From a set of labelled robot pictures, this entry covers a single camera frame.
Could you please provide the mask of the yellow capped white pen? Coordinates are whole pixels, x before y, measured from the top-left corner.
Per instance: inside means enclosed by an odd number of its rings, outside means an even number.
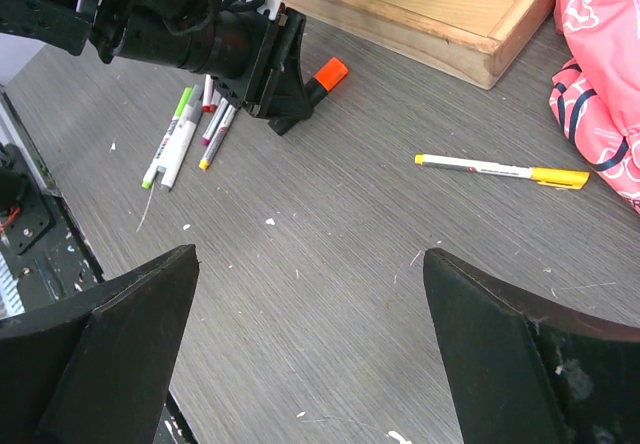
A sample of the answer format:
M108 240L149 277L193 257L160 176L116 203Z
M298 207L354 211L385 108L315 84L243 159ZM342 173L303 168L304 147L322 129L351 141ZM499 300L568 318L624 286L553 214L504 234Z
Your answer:
M582 189L590 177L590 173L587 171L545 167L522 167L433 154L417 154L414 158L414 163L418 166L450 168L478 174L526 179L543 186L572 190Z

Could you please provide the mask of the orange highlighter cap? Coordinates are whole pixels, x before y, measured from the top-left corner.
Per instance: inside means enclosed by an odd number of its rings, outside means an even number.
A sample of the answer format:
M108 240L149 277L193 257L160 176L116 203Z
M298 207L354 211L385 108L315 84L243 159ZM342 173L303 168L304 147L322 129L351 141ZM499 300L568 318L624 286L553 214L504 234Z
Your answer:
M349 69L346 65L338 58L332 57L314 74L314 79L330 93L348 74Z

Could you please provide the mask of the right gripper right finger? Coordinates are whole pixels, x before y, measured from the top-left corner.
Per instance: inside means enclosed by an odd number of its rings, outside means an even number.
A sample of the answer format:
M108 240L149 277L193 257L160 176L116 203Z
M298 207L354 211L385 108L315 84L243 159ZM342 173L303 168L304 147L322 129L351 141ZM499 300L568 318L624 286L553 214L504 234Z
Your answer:
M639 330L440 249L423 279L466 443L636 443Z

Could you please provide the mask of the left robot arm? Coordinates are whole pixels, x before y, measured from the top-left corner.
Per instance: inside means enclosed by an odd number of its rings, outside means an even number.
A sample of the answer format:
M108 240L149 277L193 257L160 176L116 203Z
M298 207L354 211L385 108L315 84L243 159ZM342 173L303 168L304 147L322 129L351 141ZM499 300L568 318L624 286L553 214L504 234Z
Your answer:
M283 0L1 0L1 30L104 63L126 58L213 78L278 134L326 97L300 66L303 13Z

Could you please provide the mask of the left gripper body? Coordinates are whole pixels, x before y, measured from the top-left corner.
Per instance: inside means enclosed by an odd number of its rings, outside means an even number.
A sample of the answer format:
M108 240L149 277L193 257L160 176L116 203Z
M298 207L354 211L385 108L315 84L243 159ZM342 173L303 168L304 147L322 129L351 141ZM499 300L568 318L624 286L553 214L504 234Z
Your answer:
M253 117L268 117L269 103L284 70L287 57L299 56L306 15L283 6L275 21L256 11L239 13L242 45L231 51L233 76L216 71L214 79L222 95Z

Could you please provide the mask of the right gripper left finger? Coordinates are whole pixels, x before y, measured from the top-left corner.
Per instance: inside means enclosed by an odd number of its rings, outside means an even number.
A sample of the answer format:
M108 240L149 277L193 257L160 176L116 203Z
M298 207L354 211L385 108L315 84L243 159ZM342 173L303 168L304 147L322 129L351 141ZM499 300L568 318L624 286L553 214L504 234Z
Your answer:
M2 320L2 442L153 442L198 276L181 245Z

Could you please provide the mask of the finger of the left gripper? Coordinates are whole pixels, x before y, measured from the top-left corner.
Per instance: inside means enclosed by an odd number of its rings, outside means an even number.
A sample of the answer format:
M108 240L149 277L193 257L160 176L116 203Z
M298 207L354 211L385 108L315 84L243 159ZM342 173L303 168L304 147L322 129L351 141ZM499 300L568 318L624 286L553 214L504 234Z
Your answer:
M307 81L303 81L300 57L287 57L268 109L269 126L278 136L312 116L314 109L305 92Z

